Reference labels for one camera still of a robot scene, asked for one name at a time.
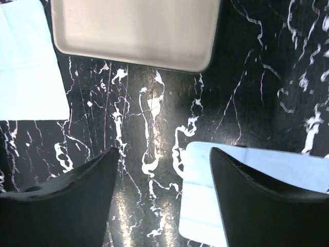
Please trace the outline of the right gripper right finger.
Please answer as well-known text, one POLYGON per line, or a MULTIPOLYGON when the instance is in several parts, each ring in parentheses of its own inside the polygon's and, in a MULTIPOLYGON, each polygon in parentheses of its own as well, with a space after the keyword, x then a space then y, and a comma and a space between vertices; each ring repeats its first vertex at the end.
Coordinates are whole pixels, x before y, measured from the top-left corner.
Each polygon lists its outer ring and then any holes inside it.
POLYGON ((219 148, 210 165, 229 246, 328 246, 328 195, 281 182, 219 148))

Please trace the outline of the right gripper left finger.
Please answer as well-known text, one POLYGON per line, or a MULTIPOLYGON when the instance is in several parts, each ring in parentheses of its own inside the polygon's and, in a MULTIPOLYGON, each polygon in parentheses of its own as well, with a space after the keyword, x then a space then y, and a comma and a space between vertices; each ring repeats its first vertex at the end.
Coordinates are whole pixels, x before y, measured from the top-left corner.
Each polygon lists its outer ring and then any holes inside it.
POLYGON ((1 246, 102 246, 119 151, 22 192, 1 193, 1 246))

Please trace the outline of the dark green glasses case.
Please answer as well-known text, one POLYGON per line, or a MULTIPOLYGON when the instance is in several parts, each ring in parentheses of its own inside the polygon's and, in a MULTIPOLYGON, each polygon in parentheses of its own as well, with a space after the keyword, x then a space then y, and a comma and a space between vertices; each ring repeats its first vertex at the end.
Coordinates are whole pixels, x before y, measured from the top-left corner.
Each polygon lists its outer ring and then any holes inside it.
POLYGON ((51 1, 53 40, 67 55, 191 73, 213 54, 220 1, 51 1))

